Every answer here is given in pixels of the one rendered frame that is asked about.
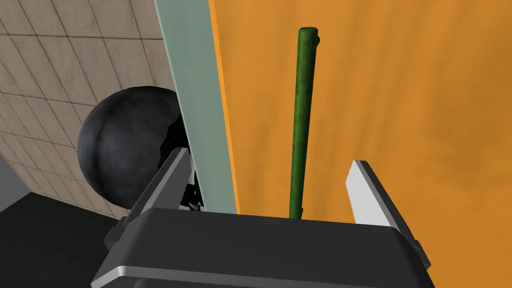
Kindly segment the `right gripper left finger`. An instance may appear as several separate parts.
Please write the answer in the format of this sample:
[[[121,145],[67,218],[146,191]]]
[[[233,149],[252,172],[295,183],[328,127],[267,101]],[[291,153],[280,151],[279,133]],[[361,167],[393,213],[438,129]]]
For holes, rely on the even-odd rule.
[[[178,209],[191,174],[189,150],[184,147],[174,149],[130,213],[119,223],[127,224],[152,208]]]

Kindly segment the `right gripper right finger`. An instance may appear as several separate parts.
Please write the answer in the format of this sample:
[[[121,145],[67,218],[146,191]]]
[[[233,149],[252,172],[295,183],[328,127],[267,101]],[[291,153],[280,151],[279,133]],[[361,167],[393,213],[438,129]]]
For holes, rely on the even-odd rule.
[[[367,161],[351,163],[345,181],[351,210],[357,224],[397,229],[409,242],[415,239]]]

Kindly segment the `black ball knob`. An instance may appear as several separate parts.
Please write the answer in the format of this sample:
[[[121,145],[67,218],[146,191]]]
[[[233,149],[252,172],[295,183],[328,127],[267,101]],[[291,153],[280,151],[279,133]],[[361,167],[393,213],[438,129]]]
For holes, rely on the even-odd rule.
[[[170,153],[188,147],[176,93],[137,86],[113,93],[90,111],[79,133],[77,156],[93,190],[130,210]]]

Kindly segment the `orange door leaf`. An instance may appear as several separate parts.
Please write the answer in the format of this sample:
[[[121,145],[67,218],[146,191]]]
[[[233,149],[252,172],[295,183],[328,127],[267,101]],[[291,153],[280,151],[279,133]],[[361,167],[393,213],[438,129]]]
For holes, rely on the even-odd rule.
[[[512,288],[512,0],[209,0],[240,214],[289,215],[298,31],[319,30],[303,218],[367,161],[436,288]]]

